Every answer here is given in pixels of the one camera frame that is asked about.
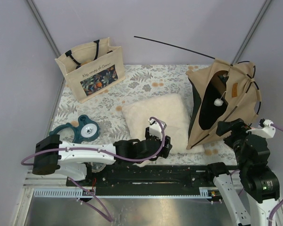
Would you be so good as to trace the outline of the beige fabric pet tent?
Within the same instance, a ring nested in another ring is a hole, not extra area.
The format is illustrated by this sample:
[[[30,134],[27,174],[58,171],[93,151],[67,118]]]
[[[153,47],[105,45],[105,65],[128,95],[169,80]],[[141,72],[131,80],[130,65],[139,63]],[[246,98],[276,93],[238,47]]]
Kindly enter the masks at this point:
[[[253,62],[231,64],[220,59],[207,68],[186,72],[193,93],[187,149],[220,140],[219,121],[242,119],[247,125],[255,121],[262,102],[255,73]],[[223,100],[222,106],[214,105],[217,98]]]

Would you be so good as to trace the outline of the black tent pole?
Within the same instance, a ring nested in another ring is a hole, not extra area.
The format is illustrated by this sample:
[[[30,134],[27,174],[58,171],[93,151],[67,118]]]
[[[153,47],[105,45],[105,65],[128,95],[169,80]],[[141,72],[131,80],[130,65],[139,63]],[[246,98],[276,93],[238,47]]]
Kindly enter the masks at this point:
[[[169,44],[169,43],[166,43],[166,42],[162,42],[162,41],[158,41],[158,40],[153,40],[153,39],[149,39],[149,38],[145,38],[145,37],[140,37],[140,36],[133,36],[133,37],[134,38],[138,38],[138,39],[142,39],[142,40],[152,41],[152,42],[163,44],[163,45],[167,45],[167,46],[171,46],[171,47],[178,48],[178,49],[182,49],[182,50],[189,51],[189,52],[192,52],[194,54],[197,54],[197,55],[200,55],[200,56],[203,56],[203,57],[207,57],[207,58],[210,58],[210,59],[214,59],[214,60],[216,59],[213,56],[210,56],[210,55],[207,55],[207,54],[204,54],[204,53],[201,53],[201,52],[197,52],[195,50],[191,50],[191,49],[188,49],[188,48],[184,48],[184,47],[180,47],[180,46],[177,46],[177,45]]]

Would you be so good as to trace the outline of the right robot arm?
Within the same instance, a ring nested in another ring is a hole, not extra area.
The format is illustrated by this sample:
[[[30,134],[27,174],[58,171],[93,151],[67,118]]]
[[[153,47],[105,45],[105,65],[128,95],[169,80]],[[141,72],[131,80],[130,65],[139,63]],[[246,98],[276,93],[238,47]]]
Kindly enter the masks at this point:
[[[275,135],[271,120],[260,120],[259,128],[251,128],[242,119],[217,124],[216,134],[230,133],[224,143],[233,149],[239,177],[246,192],[250,211],[246,211],[234,189],[232,176],[223,162],[208,165],[206,183],[216,186],[235,226],[274,226],[279,203],[280,183],[268,167],[270,150],[267,139]]]

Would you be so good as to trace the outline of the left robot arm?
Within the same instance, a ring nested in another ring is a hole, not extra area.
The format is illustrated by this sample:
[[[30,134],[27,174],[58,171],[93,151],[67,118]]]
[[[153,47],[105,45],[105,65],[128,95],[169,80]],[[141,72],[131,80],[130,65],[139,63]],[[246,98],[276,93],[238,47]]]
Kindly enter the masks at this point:
[[[61,141],[58,134],[50,135],[36,145],[33,174],[61,174],[83,186],[92,183],[88,163],[137,164],[167,158],[172,149],[171,138],[146,128],[145,139],[120,140],[107,145],[83,145]]]

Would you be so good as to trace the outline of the teal pet bowl stand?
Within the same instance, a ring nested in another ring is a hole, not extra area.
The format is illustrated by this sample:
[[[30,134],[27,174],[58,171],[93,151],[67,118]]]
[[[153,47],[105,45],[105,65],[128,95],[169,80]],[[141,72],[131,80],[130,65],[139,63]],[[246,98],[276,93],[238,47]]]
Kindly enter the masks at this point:
[[[78,126],[73,126],[71,123],[66,123],[56,127],[49,132],[49,135],[56,135],[61,130],[71,129],[74,133],[73,143],[81,144],[82,142],[91,142],[100,136],[99,125],[91,120],[87,115],[83,114],[78,117]]]

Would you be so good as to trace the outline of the white toy ball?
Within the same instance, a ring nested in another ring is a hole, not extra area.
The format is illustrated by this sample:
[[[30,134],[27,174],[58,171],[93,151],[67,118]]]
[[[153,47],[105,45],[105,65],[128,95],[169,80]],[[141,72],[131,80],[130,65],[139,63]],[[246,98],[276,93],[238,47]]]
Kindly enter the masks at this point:
[[[219,106],[222,106],[223,103],[224,103],[223,100],[220,99],[220,98],[217,98],[217,99],[214,100],[214,105],[215,105],[215,106],[218,106],[218,107],[219,107]]]

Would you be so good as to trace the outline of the cream fluffy pillow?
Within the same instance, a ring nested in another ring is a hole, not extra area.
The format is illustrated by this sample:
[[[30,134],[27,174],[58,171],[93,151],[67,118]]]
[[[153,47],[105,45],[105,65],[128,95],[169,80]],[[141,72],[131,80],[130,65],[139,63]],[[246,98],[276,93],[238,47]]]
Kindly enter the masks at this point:
[[[189,140],[190,117],[182,97],[179,94],[167,94],[134,102],[122,107],[125,119],[124,139],[145,139],[145,128],[149,126],[148,119],[153,116],[167,124],[165,134],[171,137],[173,146],[168,158],[158,158],[147,164],[159,165],[200,165],[194,159],[195,154],[203,153],[202,145],[186,149]]]

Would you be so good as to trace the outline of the stainless steel bowl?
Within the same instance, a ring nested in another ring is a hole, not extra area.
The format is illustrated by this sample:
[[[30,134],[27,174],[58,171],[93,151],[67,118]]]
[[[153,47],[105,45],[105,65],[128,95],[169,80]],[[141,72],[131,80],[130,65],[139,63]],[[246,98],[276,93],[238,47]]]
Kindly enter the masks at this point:
[[[91,162],[91,167],[92,173],[98,173],[106,167],[106,164],[100,162]]]

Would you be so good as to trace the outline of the floral patterned table mat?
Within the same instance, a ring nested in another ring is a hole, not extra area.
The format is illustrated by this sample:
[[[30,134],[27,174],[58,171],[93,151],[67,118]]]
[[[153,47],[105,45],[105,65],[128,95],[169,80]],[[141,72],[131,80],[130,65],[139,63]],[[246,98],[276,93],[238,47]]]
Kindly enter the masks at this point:
[[[68,122],[77,126],[78,117],[86,114],[100,126],[100,136],[91,144],[129,140],[129,128],[122,115],[124,105],[150,97],[178,93],[182,96],[188,113],[191,113],[192,88],[185,73],[189,69],[196,71],[206,67],[208,65],[125,65],[125,80],[83,104],[74,98],[66,84],[61,91],[61,99],[49,131]],[[224,162],[229,166],[237,164],[233,150],[223,140],[205,144],[204,152],[196,154],[175,153],[173,145],[167,159],[159,158],[150,164],[207,165],[215,162]]]

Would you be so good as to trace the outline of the beige floral tote bag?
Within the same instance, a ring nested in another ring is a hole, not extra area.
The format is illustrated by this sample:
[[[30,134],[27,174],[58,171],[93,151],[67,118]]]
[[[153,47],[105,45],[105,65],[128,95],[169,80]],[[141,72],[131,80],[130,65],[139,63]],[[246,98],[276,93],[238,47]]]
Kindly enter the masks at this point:
[[[55,61],[79,103],[125,79],[123,49],[111,46],[110,38],[73,47]]]

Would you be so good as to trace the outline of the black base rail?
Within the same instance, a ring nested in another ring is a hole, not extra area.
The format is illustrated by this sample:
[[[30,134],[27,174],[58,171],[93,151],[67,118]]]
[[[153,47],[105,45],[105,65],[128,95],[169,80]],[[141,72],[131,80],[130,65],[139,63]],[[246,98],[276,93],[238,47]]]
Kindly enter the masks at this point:
[[[97,196],[188,196],[199,195],[200,188],[214,187],[206,166],[193,165],[108,165],[102,171],[88,172],[79,181],[92,187]]]

